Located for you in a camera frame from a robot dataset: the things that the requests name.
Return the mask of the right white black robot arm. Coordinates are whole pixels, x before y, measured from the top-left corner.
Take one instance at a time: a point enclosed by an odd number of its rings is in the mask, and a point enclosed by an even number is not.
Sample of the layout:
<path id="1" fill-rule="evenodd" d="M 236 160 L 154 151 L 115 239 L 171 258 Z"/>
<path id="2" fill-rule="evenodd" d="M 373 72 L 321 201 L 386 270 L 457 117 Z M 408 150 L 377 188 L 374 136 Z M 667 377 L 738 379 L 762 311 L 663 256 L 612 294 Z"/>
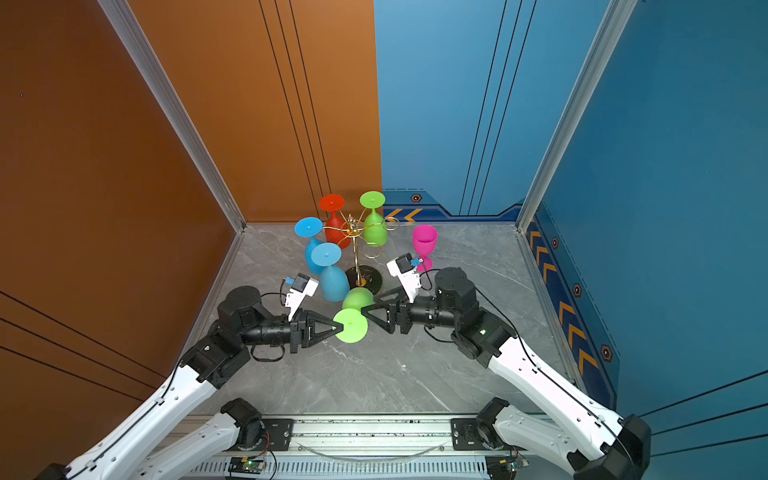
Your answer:
<path id="1" fill-rule="evenodd" d="M 518 447 L 575 479 L 639 479 L 651 460 L 651 429 L 636 415 L 621 416 L 578 389 L 527 345 L 512 323 L 481 306 L 483 294 L 460 268 L 444 268 L 434 292 L 393 290 L 393 299 L 363 308 L 390 334 L 420 324 L 448 327 L 451 341 L 471 360 L 509 382 L 546 419 L 506 400 L 492 399 L 477 415 L 478 435 L 493 450 Z"/>

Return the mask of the magenta wine glass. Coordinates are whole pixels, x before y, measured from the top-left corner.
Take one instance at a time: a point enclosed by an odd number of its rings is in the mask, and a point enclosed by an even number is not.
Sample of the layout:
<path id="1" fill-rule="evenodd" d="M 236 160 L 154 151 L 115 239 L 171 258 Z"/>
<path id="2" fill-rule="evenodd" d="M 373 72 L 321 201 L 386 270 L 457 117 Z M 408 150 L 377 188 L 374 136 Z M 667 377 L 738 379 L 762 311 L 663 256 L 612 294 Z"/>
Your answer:
<path id="1" fill-rule="evenodd" d="M 419 272 L 426 272 L 433 268 L 433 262 L 430 256 L 434 252 L 437 241 L 438 231 L 431 225 L 420 225 L 416 227 L 412 234 L 413 247 L 420 258 L 420 264 L 417 267 Z"/>

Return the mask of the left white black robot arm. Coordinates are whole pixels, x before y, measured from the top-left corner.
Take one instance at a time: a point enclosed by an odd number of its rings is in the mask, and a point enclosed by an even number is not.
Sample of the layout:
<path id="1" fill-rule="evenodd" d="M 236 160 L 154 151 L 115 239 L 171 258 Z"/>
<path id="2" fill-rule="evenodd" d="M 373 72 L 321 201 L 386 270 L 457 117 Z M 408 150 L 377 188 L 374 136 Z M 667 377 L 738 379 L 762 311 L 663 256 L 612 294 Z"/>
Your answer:
<path id="1" fill-rule="evenodd" d="M 179 479 L 208 457 L 263 434 L 261 413 L 243 399 L 226 403 L 201 429 L 163 450 L 157 447 L 197 406 L 251 361 L 253 346 L 295 353 L 342 332 L 343 325 L 292 306 L 274 315 L 260 291 L 241 286 L 218 306 L 209 333 L 180 359 L 163 384 L 118 427 L 69 464 L 52 463 L 41 479 Z"/>

